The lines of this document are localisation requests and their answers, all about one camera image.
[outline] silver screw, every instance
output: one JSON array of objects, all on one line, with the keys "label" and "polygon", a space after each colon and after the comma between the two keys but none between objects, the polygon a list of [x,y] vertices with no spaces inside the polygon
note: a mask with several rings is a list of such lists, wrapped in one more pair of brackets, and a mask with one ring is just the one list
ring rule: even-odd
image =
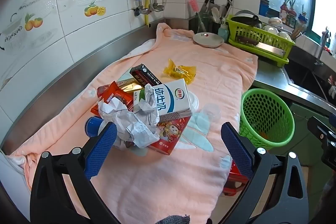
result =
[{"label": "silver screw", "polygon": [[258,151],[259,154],[262,154],[262,155],[266,154],[266,150],[262,147],[257,148],[257,151]]},{"label": "silver screw", "polygon": [[44,151],[41,155],[42,158],[46,158],[49,156],[49,152],[48,151]]},{"label": "silver screw", "polygon": [[296,154],[294,152],[289,152],[288,155],[292,158],[295,159],[296,158]]},{"label": "silver screw", "polygon": [[75,147],[73,150],[72,150],[72,153],[77,155],[81,152],[81,149],[79,147]]}]

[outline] green trash bin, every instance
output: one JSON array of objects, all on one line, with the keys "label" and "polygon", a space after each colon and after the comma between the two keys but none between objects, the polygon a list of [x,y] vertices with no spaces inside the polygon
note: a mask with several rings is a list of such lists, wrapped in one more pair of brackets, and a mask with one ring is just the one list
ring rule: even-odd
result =
[{"label": "green trash bin", "polygon": [[284,146],[294,135],[294,119],[285,102],[273,92],[251,89],[241,98],[239,134],[255,147]]}]

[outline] crumpled paper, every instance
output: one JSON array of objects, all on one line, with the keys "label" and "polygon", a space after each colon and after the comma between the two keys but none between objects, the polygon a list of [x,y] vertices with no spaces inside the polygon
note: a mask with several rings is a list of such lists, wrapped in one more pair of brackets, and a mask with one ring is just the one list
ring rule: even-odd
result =
[{"label": "crumpled paper", "polygon": [[113,97],[107,104],[103,100],[98,103],[100,116],[106,122],[117,126],[118,138],[115,146],[122,148],[122,141],[132,141],[139,148],[145,148],[158,141],[159,112],[156,107],[156,94],[151,85],[145,86],[145,99],[139,102],[136,113],[128,111],[118,98]]}]

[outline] perforated plastic basket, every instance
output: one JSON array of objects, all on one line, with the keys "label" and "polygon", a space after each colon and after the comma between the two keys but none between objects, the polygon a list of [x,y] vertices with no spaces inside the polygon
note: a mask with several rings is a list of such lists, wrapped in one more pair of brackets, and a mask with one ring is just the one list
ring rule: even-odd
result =
[{"label": "perforated plastic basket", "polygon": [[273,92],[251,89],[243,94],[239,134],[255,147],[284,146],[292,139],[294,128],[292,112]]},{"label": "perforated plastic basket", "polygon": [[[230,37],[229,37],[229,43],[232,44],[235,47],[241,48],[243,50],[246,50],[248,52],[252,52],[264,57],[267,57],[277,63],[278,67],[283,67],[284,64],[288,64],[288,55],[289,52],[291,51],[293,45],[295,45],[295,42],[286,40],[278,35],[266,32],[262,29],[256,28],[256,27],[251,27],[249,25],[235,22],[231,20],[231,17],[233,15],[229,15],[226,18],[226,22],[229,24],[229,29],[230,29]],[[250,38],[254,41],[265,43],[268,45],[271,45],[273,47],[279,48],[281,50],[284,50],[286,53],[283,58],[278,57],[276,55],[273,55],[270,52],[266,52],[261,50],[260,48],[251,46],[251,45],[246,45],[243,43],[240,43],[236,40],[236,37],[240,35],[243,37]]]}]

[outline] pink blanket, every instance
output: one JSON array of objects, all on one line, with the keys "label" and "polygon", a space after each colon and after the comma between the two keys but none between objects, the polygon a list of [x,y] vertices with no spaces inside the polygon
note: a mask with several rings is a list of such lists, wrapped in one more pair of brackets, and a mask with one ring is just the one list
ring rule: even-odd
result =
[{"label": "pink blanket", "polygon": [[[162,75],[171,58],[177,65],[196,66],[188,90],[206,103],[217,104],[221,118],[210,128],[189,128],[170,156],[145,148],[120,151],[112,148],[99,174],[91,179],[102,200],[121,223],[155,223],[168,215],[190,215],[191,223],[206,223],[222,192],[231,158],[221,139],[224,122],[239,130],[241,95],[252,84],[257,57],[223,44],[204,48],[195,44],[192,31],[172,30],[165,23],[157,27],[156,41],[148,41],[105,68],[64,110],[21,145],[13,155],[25,155],[25,176],[33,182],[36,165],[45,150],[53,155],[69,153],[88,140],[86,120],[97,102],[98,86],[119,79],[127,70],[144,63],[163,83],[173,79]],[[64,176],[77,211],[87,216],[68,176]]]}]

